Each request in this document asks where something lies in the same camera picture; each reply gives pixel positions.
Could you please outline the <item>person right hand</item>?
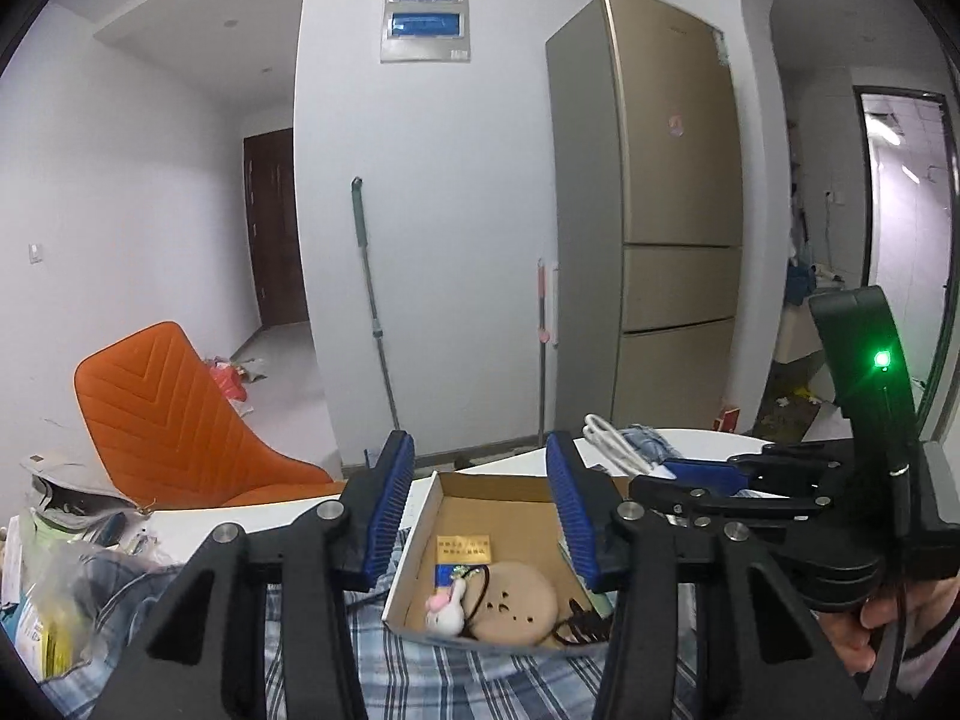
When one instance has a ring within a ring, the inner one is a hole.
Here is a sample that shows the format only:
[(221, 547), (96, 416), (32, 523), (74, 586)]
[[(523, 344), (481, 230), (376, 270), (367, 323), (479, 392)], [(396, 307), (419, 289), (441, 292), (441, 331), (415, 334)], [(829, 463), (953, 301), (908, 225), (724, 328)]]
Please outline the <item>person right hand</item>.
[[(958, 578), (939, 582), (912, 583), (907, 588), (907, 618), (913, 624), (907, 642), (918, 644), (929, 631), (946, 619), (958, 595)], [(859, 613), (822, 613), (817, 621), (833, 645), (836, 655), (850, 674), (871, 671), (877, 652), (871, 645), (875, 629), (885, 628), (898, 619), (895, 592), (878, 590), (862, 605)]]

